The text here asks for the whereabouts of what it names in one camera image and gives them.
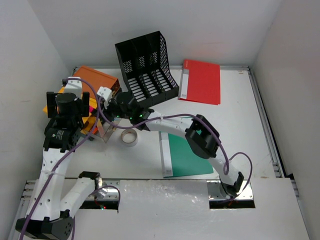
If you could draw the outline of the orange drawer cabinet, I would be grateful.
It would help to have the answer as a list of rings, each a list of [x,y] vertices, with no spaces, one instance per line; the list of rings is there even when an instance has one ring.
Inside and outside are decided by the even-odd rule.
[[[73,77],[79,77],[86,80],[93,86],[95,91],[98,91],[100,87],[109,88],[111,89],[113,96],[121,88],[117,77],[108,75],[85,65],[76,70]]]

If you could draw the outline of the yellow drawer cabinet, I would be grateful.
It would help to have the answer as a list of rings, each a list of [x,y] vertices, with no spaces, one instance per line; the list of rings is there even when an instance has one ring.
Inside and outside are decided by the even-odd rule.
[[[59,94],[62,94],[64,91],[64,87],[62,86],[62,88],[57,92]],[[94,107],[95,109],[98,109],[97,107],[97,102],[95,98],[92,98],[92,94],[89,95],[89,106]],[[42,109],[42,111],[47,115],[47,105]],[[95,120],[96,120],[96,112],[93,113],[89,113],[88,117],[83,117],[82,121],[84,123],[84,129],[81,130],[81,133],[86,135],[88,134],[88,132],[92,129]],[[97,127],[93,130],[93,134],[95,134],[97,132]]]

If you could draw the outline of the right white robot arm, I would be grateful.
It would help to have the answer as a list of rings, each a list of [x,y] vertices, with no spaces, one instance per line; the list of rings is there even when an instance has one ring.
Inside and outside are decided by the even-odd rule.
[[[244,176],[232,166],[218,131],[203,115],[164,115],[151,108],[141,107],[129,92],[122,92],[113,98],[112,94],[103,89],[99,101],[99,111],[108,123],[113,118],[127,119],[133,129],[162,132],[185,139],[196,156],[210,162],[219,175],[225,194],[234,198],[239,193]]]

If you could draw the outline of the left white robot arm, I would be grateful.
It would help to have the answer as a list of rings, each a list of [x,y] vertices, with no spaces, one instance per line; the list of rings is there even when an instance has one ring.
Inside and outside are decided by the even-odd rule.
[[[42,167],[26,216],[15,230],[19,238],[67,240],[74,228],[74,217],[86,198],[98,187],[98,172],[83,171],[65,198],[61,198],[66,172],[75,150],[82,144],[83,118],[90,113],[90,94],[47,92]]]

